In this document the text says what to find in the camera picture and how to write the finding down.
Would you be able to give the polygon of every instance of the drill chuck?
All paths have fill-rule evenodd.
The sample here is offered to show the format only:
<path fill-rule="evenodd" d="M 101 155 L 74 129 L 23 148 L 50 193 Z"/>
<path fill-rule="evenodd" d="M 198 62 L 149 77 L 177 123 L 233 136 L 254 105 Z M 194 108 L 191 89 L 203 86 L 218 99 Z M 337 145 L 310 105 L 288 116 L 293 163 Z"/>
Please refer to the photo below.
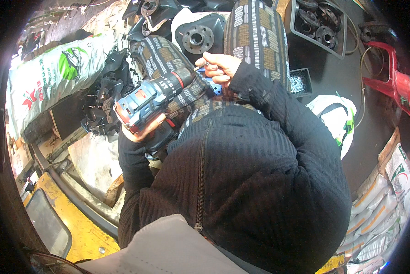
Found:
<path fill-rule="evenodd" d="M 114 111 L 132 133 L 141 131 L 147 122 L 167 109 L 169 103 L 193 82 L 195 75 L 192 70 L 181 68 L 143 81 L 140 87 L 115 103 Z"/>

